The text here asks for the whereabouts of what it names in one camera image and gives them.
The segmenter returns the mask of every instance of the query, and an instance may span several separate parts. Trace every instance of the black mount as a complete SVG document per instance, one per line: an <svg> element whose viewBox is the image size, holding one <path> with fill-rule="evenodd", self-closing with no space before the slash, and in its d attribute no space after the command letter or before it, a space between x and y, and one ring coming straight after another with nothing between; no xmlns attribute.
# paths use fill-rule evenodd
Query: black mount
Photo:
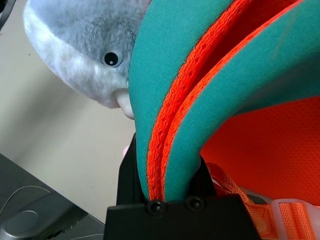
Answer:
<svg viewBox="0 0 320 240"><path fill-rule="evenodd" d="M239 195L217 196L203 159L184 202L147 201L136 136L119 170L116 206L107 209L105 240L260 240Z"/></svg>

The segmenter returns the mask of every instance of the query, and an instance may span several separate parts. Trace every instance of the beige floor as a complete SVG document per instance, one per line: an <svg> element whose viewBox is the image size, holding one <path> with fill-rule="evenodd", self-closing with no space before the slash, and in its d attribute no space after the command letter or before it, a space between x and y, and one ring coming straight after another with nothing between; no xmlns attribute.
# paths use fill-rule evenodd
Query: beige floor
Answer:
<svg viewBox="0 0 320 240"><path fill-rule="evenodd" d="M0 153L104 222L134 122L51 73L25 35L25 3L0 35Z"/></svg>

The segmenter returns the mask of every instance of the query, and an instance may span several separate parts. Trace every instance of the plush toy eye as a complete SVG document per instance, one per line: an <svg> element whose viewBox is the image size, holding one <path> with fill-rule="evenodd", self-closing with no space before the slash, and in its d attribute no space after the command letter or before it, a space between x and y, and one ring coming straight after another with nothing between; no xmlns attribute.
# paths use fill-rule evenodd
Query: plush toy eye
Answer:
<svg viewBox="0 0 320 240"><path fill-rule="evenodd" d="M108 52L104 56L104 62L110 67L117 67L122 62L122 55L114 52Z"/></svg>

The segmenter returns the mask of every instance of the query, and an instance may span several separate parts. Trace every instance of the plush shark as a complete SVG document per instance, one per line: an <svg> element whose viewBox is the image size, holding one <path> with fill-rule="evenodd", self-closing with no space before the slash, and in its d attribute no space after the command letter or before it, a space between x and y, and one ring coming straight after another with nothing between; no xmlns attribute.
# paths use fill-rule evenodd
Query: plush shark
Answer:
<svg viewBox="0 0 320 240"><path fill-rule="evenodd" d="M44 63L72 89L133 119L128 74L151 0L28 0L26 35Z"/></svg>

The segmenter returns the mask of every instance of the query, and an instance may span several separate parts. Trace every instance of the screw head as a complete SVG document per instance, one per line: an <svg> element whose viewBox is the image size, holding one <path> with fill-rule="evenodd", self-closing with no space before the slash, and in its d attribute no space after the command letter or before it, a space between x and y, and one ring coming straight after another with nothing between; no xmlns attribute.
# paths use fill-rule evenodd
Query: screw head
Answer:
<svg viewBox="0 0 320 240"><path fill-rule="evenodd" d="M161 216L167 210L167 205L161 200L153 200L147 203L146 210L151 216Z"/></svg>
<svg viewBox="0 0 320 240"><path fill-rule="evenodd" d="M198 196L190 196L185 200L186 207L192 211L199 213L206 208L205 201Z"/></svg>

